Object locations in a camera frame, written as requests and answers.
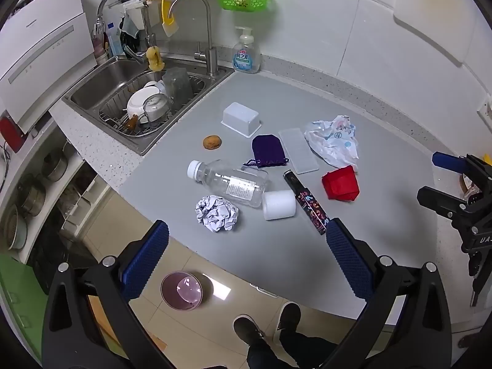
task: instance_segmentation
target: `wall socket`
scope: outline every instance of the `wall socket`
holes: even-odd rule
[[[483,122],[487,125],[492,132],[492,96],[487,95],[484,103],[477,110],[478,116],[482,118]]]

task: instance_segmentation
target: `blue gripper pad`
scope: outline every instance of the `blue gripper pad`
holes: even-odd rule
[[[455,157],[445,153],[432,154],[432,163],[440,168],[447,169],[456,173],[465,173],[466,160],[464,158]]]
[[[367,302],[373,295],[373,272],[351,239],[353,237],[350,233],[346,235],[336,221],[329,221],[326,227],[326,242],[355,296]]]
[[[143,238],[143,245],[121,275],[121,294],[126,301],[138,298],[169,243],[169,229],[156,221]]]

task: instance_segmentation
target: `metal screw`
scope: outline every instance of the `metal screw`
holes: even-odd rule
[[[383,255],[380,259],[379,259],[381,265],[383,266],[391,266],[393,265],[393,260],[387,256],[387,255]]]
[[[433,262],[427,262],[426,263],[426,268],[429,272],[435,272],[437,271],[437,266]]]
[[[114,256],[110,255],[110,256],[107,256],[106,258],[104,258],[102,260],[102,264],[109,268],[110,266],[114,265],[114,263],[116,262],[116,259],[114,258]]]
[[[62,262],[60,265],[58,265],[58,271],[59,272],[65,272],[68,269],[68,263],[67,262]]]

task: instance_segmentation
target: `purple drawstring bag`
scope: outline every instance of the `purple drawstring bag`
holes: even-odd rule
[[[254,159],[250,159],[245,166],[267,166],[286,165],[289,159],[285,157],[284,149],[279,138],[274,135],[256,136],[252,142]]]

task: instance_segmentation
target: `shoe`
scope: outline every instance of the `shoe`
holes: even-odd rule
[[[237,336],[249,346],[265,338],[264,333],[254,323],[252,317],[245,314],[234,319],[233,328]]]
[[[296,303],[288,301],[280,311],[279,321],[274,333],[274,343],[281,345],[280,332],[282,330],[296,331],[301,321],[301,308]]]

